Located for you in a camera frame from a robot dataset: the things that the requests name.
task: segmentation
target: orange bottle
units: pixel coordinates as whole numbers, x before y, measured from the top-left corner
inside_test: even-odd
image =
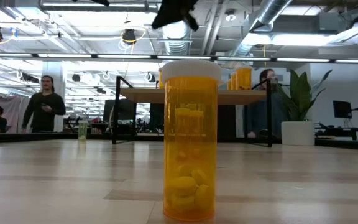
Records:
[[[164,200],[166,216],[184,221],[212,218],[215,209],[218,84],[213,62],[166,64]]]

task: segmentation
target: table surface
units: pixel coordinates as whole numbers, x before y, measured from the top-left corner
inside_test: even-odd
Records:
[[[145,88],[123,88],[121,95],[135,103],[164,103],[165,91]],[[218,90],[219,105],[249,105],[266,98],[263,90]]]
[[[0,223],[178,224],[163,209],[162,142],[0,144]],[[218,144],[202,224],[358,224],[358,150]]]

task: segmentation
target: dark shirt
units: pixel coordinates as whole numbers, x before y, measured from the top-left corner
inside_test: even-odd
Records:
[[[48,105],[52,111],[46,112],[41,106]],[[44,96],[42,93],[36,93],[31,96],[29,105],[24,112],[22,128],[26,128],[31,115],[33,115],[31,127],[40,131],[53,131],[55,115],[66,114],[66,106],[63,98],[56,93]]]
[[[267,129],[267,101],[266,99],[255,102],[247,107],[247,131],[253,131],[256,136],[261,130]],[[272,91],[272,132],[277,138],[281,138],[281,122],[287,121],[286,111],[280,94]]]
[[[0,133],[6,132],[7,120],[3,117],[0,117]]]

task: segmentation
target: white bottle cap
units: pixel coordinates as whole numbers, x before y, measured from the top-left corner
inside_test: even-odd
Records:
[[[177,60],[162,67],[162,83],[174,77],[208,77],[222,83],[221,67],[205,60]]]

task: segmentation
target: white planter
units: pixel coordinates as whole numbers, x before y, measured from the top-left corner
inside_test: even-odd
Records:
[[[287,146],[314,146],[314,123],[285,121],[281,123],[282,144]]]

